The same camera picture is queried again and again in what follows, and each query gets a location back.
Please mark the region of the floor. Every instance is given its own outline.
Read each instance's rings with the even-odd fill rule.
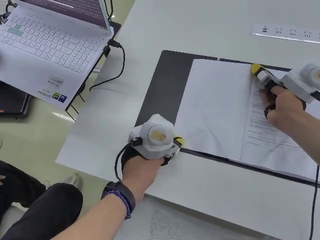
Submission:
[[[135,0],[113,1],[113,21],[123,25]],[[5,12],[7,0],[0,0],[0,13]],[[88,86],[92,85],[97,74],[92,74],[82,93],[88,95]],[[81,111],[82,100],[77,97],[73,106]],[[76,118],[73,109],[69,113]],[[23,120],[0,119],[0,159],[8,162],[42,183],[51,185],[76,172],[75,170],[55,163],[56,158],[67,139],[74,121],[66,112],[41,100],[33,99],[28,117]],[[81,190],[84,197],[82,212],[86,212],[100,200],[106,181],[100,178],[77,172],[81,176]]]

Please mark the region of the white paper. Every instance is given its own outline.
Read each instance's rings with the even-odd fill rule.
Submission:
[[[281,78],[285,72],[272,70]],[[320,119],[320,102],[307,105]],[[316,163],[269,125],[251,65],[195,59],[175,121],[184,148],[315,179]]]

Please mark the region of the laptop screen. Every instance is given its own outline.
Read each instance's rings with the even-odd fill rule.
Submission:
[[[60,14],[106,28],[99,0],[21,0]]]

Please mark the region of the laptop keyboard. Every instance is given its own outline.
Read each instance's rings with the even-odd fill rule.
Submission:
[[[0,28],[0,42],[82,74],[103,39],[89,39],[41,21],[13,15]]]

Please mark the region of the smartwatch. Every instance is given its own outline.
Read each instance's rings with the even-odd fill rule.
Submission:
[[[130,191],[130,189],[127,188],[121,181],[118,181],[118,182],[110,181],[104,187],[101,199],[103,199],[106,195],[108,195],[108,192],[111,192],[111,191],[119,192],[121,194],[121,196],[126,200],[126,203],[129,206],[130,215],[131,215],[136,207],[136,199],[133,193]]]

